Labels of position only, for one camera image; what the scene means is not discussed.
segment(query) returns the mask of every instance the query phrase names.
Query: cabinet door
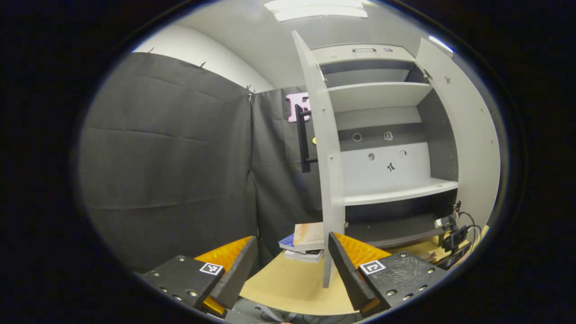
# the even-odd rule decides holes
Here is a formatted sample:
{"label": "cabinet door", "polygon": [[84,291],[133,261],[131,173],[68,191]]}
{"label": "cabinet door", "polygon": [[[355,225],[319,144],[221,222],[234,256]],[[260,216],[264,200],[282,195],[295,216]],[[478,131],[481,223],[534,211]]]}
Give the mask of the cabinet door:
{"label": "cabinet door", "polygon": [[500,182],[500,150],[496,128],[482,96],[466,74],[438,47],[420,40],[416,65],[450,119],[458,157],[458,196],[462,210],[480,226],[490,217]]}
{"label": "cabinet door", "polygon": [[292,36],[304,72],[312,111],[314,134],[316,135],[324,222],[323,287],[328,288],[330,278],[335,271],[332,257],[328,252],[328,234],[331,231],[344,233],[344,176],[340,142],[332,103],[320,65],[300,35],[296,31],[292,31]]}

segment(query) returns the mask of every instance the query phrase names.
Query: book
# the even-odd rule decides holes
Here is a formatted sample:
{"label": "book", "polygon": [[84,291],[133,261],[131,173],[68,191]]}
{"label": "book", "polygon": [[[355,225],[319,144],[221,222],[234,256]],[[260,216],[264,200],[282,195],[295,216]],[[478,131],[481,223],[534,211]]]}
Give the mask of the book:
{"label": "book", "polygon": [[294,251],[294,233],[278,241],[278,245],[285,250]]}
{"label": "book", "polygon": [[299,260],[304,262],[313,262],[313,263],[320,262],[322,255],[324,255],[324,250],[307,251],[306,254],[289,250],[284,251],[284,257],[287,259]]}
{"label": "book", "polygon": [[294,249],[292,251],[319,250],[324,248],[324,224],[307,223],[294,226]]}

